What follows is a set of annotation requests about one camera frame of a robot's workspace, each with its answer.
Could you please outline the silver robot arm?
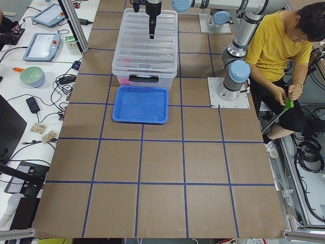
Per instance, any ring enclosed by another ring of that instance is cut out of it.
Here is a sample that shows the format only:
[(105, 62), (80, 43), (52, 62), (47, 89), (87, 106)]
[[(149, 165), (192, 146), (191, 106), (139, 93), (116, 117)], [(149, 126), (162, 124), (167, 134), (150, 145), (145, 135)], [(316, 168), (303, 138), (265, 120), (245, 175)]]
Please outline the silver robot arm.
[(211, 9), (206, 24), (211, 29), (218, 29), (223, 27), (226, 23), (228, 23), (229, 19), (230, 19), (230, 14), (228, 11)]
[(244, 57), (265, 15), (274, 13), (271, 1), (169, 1), (180, 14), (178, 45), (180, 78), (223, 75), (217, 92), (233, 100), (251, 69)]

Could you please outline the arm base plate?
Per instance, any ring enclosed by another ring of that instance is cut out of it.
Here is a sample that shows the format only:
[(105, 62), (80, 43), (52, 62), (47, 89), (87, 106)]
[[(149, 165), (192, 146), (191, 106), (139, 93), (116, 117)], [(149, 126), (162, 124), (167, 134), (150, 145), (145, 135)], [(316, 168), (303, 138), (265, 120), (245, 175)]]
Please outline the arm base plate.
[(212, 108), (249, 109), (248, 94), (245, 84), (238, 91), (227, 90), (223, 85), (224, 78), (208, 77), (210, 106)]
[(201, 33), (229, 35), (231, 28), (229, 19), (226, 20), (227, 17), (229, 17), (228, 13), (199, 14)]

